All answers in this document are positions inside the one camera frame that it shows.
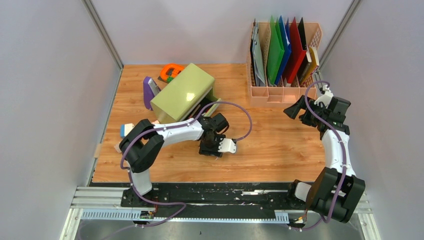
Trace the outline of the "green drawer cabinet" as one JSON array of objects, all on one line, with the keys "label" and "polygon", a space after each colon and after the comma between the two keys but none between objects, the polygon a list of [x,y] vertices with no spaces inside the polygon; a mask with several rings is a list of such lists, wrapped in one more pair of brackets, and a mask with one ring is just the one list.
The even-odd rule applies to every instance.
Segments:
[{"label": "green drawer cabinet", "polygon": [[152,111],[161,124],[185,121],[195,117],[207,104],[202,115],[209,117],[221,98],[214,93],[215,78],[194,63],[188,64],[150,101]]}]

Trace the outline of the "grey clipboard with papers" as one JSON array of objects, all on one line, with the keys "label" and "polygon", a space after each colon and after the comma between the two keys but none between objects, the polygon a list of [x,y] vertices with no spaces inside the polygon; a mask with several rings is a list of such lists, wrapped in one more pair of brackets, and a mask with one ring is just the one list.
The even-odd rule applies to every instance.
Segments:
[{"label": "grey clipboard with papers", "polygon": [[265,87],[266,86],[266,77],[263,66],[263,55],[259,40],[259,27],[257,25],[256,19],[253,21],[252,25],[252,34],[250,41],[250,58],[251,66],[253,71],[254,86],[256,87]]}]

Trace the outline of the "red plastic folder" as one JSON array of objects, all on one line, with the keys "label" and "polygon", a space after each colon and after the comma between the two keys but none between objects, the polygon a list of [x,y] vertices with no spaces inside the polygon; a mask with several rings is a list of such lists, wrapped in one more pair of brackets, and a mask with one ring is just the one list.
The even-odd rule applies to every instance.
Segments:
[{"label": "red plastic folder", "polygon": [[285,87],[291,86],[291,84],[294,82],[298,72],[298,68],[302,62],[302,59],[300,59],[302,49],[301,49],[300,34],[298,31],[299,23],[296,22],[296,18],[294,17],[289,27],[291,55],[289,57],[288,63],[283,73],[283,80],[284,80]]}]

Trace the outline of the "green plastic folder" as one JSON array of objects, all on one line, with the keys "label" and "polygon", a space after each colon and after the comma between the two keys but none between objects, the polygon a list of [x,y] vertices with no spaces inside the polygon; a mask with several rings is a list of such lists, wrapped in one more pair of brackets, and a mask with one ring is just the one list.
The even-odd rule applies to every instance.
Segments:
[{"label": "green plastic folder", "polygon": [[285,49],[283,45],[280,25],[273,16],[270,17],[269,27],[271,35],[269,40],[266,73],[268,83],[273,87],[277,79]]}]

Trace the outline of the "purple stapler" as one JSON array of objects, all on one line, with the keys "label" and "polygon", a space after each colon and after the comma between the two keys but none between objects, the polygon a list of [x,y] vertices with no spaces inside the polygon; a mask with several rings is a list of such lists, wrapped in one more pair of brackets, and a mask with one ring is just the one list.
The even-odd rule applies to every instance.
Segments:
[{"label": "purple stapler", "polygon": [[151,100],[161,91],[156,82],[149,76],[143,80],[143,103],[146,109],[152,111]]}]

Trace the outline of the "blue plastic folder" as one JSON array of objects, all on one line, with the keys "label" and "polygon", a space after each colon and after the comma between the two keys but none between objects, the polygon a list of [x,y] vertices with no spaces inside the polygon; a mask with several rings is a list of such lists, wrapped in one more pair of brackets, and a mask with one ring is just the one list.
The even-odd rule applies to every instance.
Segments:
[{"label": "blue plastic folder", "polygon": [[282,47],[283,47],[283,56],[282,59],[280,61],[280,66],[276,75],[276,79],[275,79],[275,85],[277,86],[281,86],[282,85],[282,76],[283,73],[285,71],[285,68],[288,64],[291,52],[292,52],[292,47],[291,47],[291,43],[290,43],[290,25],[289,22],[284,22],[284,18],[281,15],[278,19],[278,27],[279,27],[279,32],[281,35],[281,43],[282,43]]}]

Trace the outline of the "black paperback book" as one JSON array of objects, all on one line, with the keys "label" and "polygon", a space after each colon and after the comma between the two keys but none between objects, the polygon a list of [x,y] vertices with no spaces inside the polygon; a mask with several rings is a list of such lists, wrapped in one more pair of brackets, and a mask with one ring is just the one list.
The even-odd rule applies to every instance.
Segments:
[{"label": "black paperback book", "polygon": [[301,81],[305,75],[305,72],[309,66],[309,64],[312,62],[311,56],[309,53],[307,40],[306,40],[306,32],[305,32],[305,23],[304,19],[301,18],[299,24],[297,25],[297,29],[299,32],[300,37],[300,43],[301,43],[301,54],[299,59],[301,59],[301,63],[299,65],[298,71],[296,73],[297,79],[299,81],[299,85],[301,85]]}]

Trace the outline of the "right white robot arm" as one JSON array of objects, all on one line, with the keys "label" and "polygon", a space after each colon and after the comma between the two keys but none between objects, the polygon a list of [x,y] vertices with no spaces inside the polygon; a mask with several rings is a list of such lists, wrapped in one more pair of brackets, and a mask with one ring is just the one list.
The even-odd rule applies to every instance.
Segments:
[{"label": "right white robot arm", "polygon": [[332,97],[328,104],[318,103],[308,96],[301,96],[283,112],[294,119],[303,109],[299,120],[315,127],[325,152],[325,167],[317,179],[309,184],[296,179],[285,195],[286,204],[292,209],[305,208],[341,223],[347,223],[353,215],[362,194],[365,181],[356,176],[349,155],[350,129],[344,123],[351,102]]}]

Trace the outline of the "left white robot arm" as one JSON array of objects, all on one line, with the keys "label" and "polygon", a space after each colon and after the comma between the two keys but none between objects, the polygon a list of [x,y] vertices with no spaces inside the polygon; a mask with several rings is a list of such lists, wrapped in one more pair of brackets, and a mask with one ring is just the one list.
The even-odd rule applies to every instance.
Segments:
[{"label": "left white robot arm", "polygon": [[229,127],[226,118],[219,113],[214,117],[200,116],[185,121],[153,124],[141,120],[119,143],[124,160],[129,165],[129,175],[135,187],[134,200],[140,206],[153,201],[150,167],[163,147],[186,141],[199,141],[199,154],[222,157],[224,153],[236,153],[233,139],[221,132]]}]

